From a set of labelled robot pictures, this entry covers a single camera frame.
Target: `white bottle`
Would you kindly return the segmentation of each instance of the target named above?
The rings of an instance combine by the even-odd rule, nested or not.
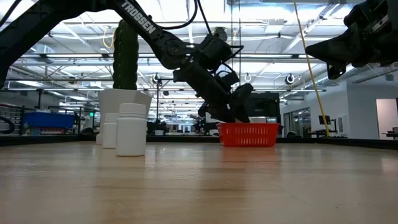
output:
[[[147,136],[146,106],[135,103],[120,104],[116,155],[144,156]]]
[[[105,115],[104,133],[102,147],[105,149],[116,148],[116,131],[118,130],[116,122],[119,119],[118,113],[107,113]]]

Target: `green cactus plant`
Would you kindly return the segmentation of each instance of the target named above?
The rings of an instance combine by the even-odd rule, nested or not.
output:
[[[121,20],[114,37],[113,88],[137,90],[138,34]]]

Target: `ceiling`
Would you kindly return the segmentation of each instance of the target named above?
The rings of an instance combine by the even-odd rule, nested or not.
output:
[[[4,15],[13,1],[2,0],[0,2],[0,17]],[[276,55],[304,54],[292,1],[241,0],[240,6],[238,2],[236,0],[201,0],[211,30],[215,30],[216,27],[224,27],[228,34],[227,42],[233,45],[244,45],[241,63],[238,58],[228,62],[238,74],[241,74],[241,83],[250,82],[255,89],[291,89],[301,83],[308,83],[310,75],[304,55],[300,55],[297,59]],[[349,4],[342,5],[329,5],[327,0],[297,2],[299,3],[298,14],[302,27],[307,31],[306,43],[312,45],[342,34],[346,30],[343,18],[355,3],[361,1],[347,1]],[[34,1],[31,0],[22,0],[6,24],[12,22],[33,3]],[[175,26],[184,23],[192,16],[194,9],[193,0],[173,0],[172,4],[170,0],[138,0],[138,3],[156,23],[162,24],[162,26]],[[70,55],[65,58],[52,58],[52,64],[46,64],[25,55],[26,58],[18,60],[13,65],[8,78],[51,79],[50,82],[41,82],[42,85],[58,89],[111,88],[113,59],[103,58],[101,55],[97,58],[90,58],[87,55],[79,54],[113,53],[113,48],[107,46],[112,44],[112,35],[120,20],[118,14],[107,10],[85,12],[76,18],[63,21],[52,29],[50,35],[43,37],[38,44],[49,47],[55,54]],[[206,26],[200,13],[195,18],[195,22],[188,27],[171,30],[171,32],[182,40],[193,43],[200,43],[207,35]],[[162,78],[172,78],[172,71],[165,69],[153,55],[150,55],[152,50],[149,45],[141,38],[139,43],[138,87],[154,88],[151,79],[156,73]],[[326,76],[326,65],[323,62],[311,58],[310,65],[316,80],[321,80]],[[290,74],[300,77],[296,78],[293,86],[287,86],[284,81],[285,77]],[[71,77],[80,81],[76,84],[65,82],[65,79]],[[95,82],[95,79],[100,79],[101,82]],[[10,82],[10,86],[30,87],[21,82]],[[190,87],[186,83],[170,82],[163,88],[164,90],[168,88],[184,89],[184,91],[171,91],[169,98],[195,97],[195,92],[189,91]],[[76,95],[76,92],[58,92],[63,95]],[[80,91],[78,94],[86,95],[90,100],[96,100],[95,91],[90,93]]]

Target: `table surface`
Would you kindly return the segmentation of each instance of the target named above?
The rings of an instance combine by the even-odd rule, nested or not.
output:
[[[391,223],[398,151],[92,142],[0,148],[0,223]]]

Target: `plastic basket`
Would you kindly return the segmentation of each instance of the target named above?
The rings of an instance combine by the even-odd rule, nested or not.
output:
[[[219,124],[220,143],[224,146],[275,145],[279,124]]]

